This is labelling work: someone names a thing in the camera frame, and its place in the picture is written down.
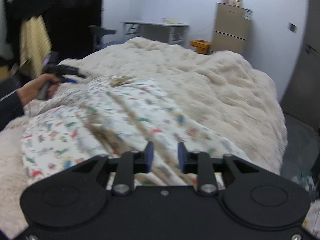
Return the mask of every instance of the gray door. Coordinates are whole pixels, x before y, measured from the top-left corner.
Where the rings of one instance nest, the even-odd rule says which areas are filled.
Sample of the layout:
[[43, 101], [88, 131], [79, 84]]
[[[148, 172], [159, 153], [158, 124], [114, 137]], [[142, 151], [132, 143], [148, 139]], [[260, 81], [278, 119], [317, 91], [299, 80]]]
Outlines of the gray door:
[[320, 125], [320, 0], [309, 0], [304, 44], [281, 107], [315, 129]]

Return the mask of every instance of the dark floor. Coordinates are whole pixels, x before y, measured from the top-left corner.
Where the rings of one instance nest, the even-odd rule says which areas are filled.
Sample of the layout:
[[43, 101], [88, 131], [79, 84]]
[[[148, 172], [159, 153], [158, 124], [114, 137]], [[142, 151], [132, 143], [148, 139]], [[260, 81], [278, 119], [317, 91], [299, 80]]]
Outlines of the dark floor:
[[311, 127], [284, 114], [288, 146], [283, 157], [281, 175], [287, 179], [309, 173], [319, 153], [319, 135]]

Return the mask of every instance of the beige refrigerator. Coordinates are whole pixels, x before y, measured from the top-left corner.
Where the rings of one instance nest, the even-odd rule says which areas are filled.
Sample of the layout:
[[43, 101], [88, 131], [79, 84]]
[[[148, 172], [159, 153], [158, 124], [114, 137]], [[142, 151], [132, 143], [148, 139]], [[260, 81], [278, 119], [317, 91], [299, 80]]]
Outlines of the beige refrigerator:
[[251, 26], [250, 10], [218, 3], [211, 51], [230, 50], [243, 54]]

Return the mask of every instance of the wall outlet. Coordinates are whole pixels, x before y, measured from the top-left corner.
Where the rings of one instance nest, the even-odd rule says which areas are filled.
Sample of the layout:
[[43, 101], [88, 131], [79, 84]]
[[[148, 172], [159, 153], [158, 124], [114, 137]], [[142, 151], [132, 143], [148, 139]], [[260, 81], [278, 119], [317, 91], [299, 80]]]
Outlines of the wall outlet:
[[289, 30], [292, 31], [293, 33], [295, 33], [297, 31], [296, 25], [289, 23]]

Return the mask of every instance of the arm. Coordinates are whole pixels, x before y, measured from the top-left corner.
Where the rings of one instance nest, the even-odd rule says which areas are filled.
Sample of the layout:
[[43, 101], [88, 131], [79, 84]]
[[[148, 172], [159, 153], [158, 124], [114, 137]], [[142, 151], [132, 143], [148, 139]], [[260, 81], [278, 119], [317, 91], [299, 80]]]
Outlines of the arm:
[[11, 120], [24, 115], [23, 107], [37, 97], [40, 88], [46, 81], [57, 82], [48, 90], [48, 96], [52, 97], [59, 87], [59, 79], [53, 74], [43, 74], [12, 94], [0, 99], [0, 131]]

